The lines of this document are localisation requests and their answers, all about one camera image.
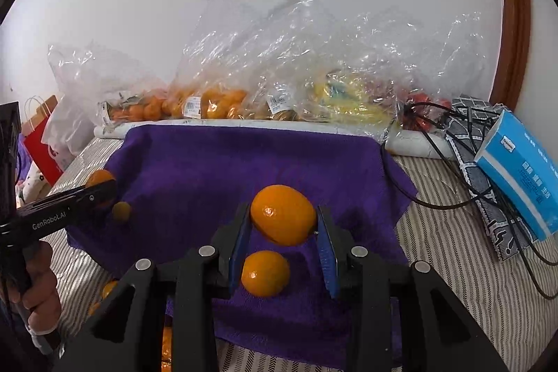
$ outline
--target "purple towel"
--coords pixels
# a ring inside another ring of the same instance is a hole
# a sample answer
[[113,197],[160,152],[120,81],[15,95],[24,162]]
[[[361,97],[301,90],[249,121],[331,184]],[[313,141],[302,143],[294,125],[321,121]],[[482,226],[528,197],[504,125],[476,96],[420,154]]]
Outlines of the purple towel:
[[17,151],[19,152],[21,158],[21,170],[20,170],[20,162],[19,160],[16,160],[16,174],[19,174],[20,180],[26,179],[27,173],[31,168],[31,163],[33,162],[33,159],[31,158],[29,152],[27,152],[27,149],[25,148],[23,139],[25,139],[25,137],[20,133],[19,142],[17,145]]
[[[415,187],[388,157],[392,174]],[[121,276],[138,259],[157,263],[207,244],[241,202],[263,187],[285,184],[313,205],[327,205],[355,241],[383,258],[406,263],[394,226],[409,200],[386,181],[379,145],[370,138],[251,128],[145,126],[130,130],[106,168],[119,199],[132,206],[127,225],[68,227],[101,266]],[[229,301],[214,300],[216,335],[243,347],[302,362],[344,367],[350,311],[323,283],[315,241],[276,246],[253,230],[249,253],[284,255],[291,281],[277,297],[252,297],[242,286]],[[400,339],[394,339],[394,351]]]

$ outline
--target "white plastic bag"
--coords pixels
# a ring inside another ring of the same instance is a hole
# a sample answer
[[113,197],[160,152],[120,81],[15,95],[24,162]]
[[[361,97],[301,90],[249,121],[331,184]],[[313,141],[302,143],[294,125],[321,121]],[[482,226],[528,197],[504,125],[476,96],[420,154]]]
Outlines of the white plastic bag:
[[95,125],[70,97],[63,96],[48,118],[41,142],[58,154],[79,155],[93,139]]
[[[99,127],[144,120],[144,100],[153,93],[164,92],[163,81],[153,71],[130,56],[95,42],[86,48],[50,45],[48,63],[60,91]],[[138,115],[128,112],[135,105],[141,107]]]

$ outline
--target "metal screw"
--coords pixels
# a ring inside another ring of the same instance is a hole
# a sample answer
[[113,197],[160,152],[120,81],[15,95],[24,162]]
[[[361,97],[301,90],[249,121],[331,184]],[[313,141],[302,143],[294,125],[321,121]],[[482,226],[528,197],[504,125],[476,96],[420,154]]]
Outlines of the metal screw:
[[417,270],[419,273],[428,273],[430,271],[430,265],[424,260],[420,260],[415,263],[415,270]]
[[211,255],[215,254],[215,248],[211,245],[202,246],[197,251],[202,257],[210,257]]
[[364,246],[353,246],[350,253],[355,257],[366,257],[368,255],[368,249]]
[[136,262],[136,269],[139,271],[147,270],[151,266],[151,261],[149,259],[140,259]]

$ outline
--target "striped bed sheet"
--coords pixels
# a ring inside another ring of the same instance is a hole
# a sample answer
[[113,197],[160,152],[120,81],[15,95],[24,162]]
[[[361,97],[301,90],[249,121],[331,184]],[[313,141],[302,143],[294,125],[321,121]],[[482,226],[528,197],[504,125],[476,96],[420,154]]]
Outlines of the striped bed sheet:
[[[122,140],[94,139],[74,160],[51,193],[85,183],[94,169],[104,166]],[[467,192],[440,160],[396,157],[411,177],[420,199],[451,204],[468,198]],[[512,372],[527,371],[546,348],[558,328],[558,299],[544,300],[535,290],[521,258],[496,258],[476,207],[435,211],[409,207],[396,234],[409,262],[426,260],[465,304]],[[46,238],[54,249],[52,269],[62,301],[59,324],[65,342],[74,337],[92,304],[100,300],[112,278],[84,251],[68,246],[64,230]],[[548,258],[558,258],[553,238],[538,244]],[[544,265],[526,251],[535,275],[547,292],[558,285],[558,269]],[[220,370],[235,372],[317,372],[327,367],[292,362],[250,351],[218,340]]]

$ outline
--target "orange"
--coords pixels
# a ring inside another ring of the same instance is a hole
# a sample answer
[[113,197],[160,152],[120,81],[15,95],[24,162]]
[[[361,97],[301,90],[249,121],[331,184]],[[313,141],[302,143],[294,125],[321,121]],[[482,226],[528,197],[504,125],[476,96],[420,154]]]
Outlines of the orange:
[[163,98],[160,98],[156,95],[150,95],[146,97],[145,100],[142,100],[142,103],[144,105],[159,105],[159,107],[161,107],[163,105],[163,101]]
[[225,119],[227,117],[227,113],[231,108],[230,103],[227,102],[226,99],[221,99],[217,104],[209,103],[208,106],[208,119]]
[[96,303],[93,303],[89,308],[89,310],[87,311],[87,314],[89,314],[89,316],[91,317],[93,313],[99,308],[100,305],[101,303],[98,301]]
[[191,97],[194,94],[194,89],[191,87],[185,87],[182,90],[178,91],[178,98],[181,100],[186,100],[188,97]]
[[128,114],[123,109],[113,108],[109,117],[111,120],[118,122],[125,120],[127,116]]
[[239,103],[234,103],[229,108],[227,113],[227,119],[241,119],[242,118],[242,108]]
[[258,251],[244,261],[242,285],[255,297],[274,297],[288,284],[291,269],[278,252]]
[[172,346],[172,328],[165,326],[163,328],[163,348],[161,350],[161,360],[171,361],[171,346]]
[[90,188],[96,184],[104,183],[109,180],[116,180],[114,175],[108,172],[106,169],[94,170],[85,183],[85,188]]
[[174,102],[174,99],[170,99],[167,98],[166,100],[163,101],[163,103],[161,104],[161,111],[163,111],[163,114],[165,115],[171,115],[171,108],[172,108],[172,103]]
[[231,103],[242,103],[242,100],[246,97],[247,92],[246,90],[238,89],[238,90],[229,90],[225,93],[225,98],[229,100]]
[[316,224],[310,201],[290,186],[263,188],[250,206],[252,222],[269,240],[282,246],[304,243]]
[[149,103],[145,108],[143,108],[143,118],[145,120],[150,120],[156,122],[161,119],[161,103],[158,101]]
[[171,116],[173,119],[182,119],[182,107],[184,106],[183,101],[175,101],[171,104]]
[[227,115],[221,116],[221,113],[217,113],[217,104],[222,99],[223,94],[217,87],[210,87],[204,93],[200,100],[202,108],[202,119],[223,119]]
[[128,202],[121,200],[117,202],[112,207],[112,218],[118,222],[126,222],[130,219],[130,213],[132,213],[132,207]]
[[143,106],[142,105],[132,105],[129,107],[129,122],[141,122],[143,121]]
[[112,280],[106,286],[103,287],[103,291],[101,293],[103,299],[106,299],[110,295],[112,289],[116,287],[116,284],[118,284],[118,281]]

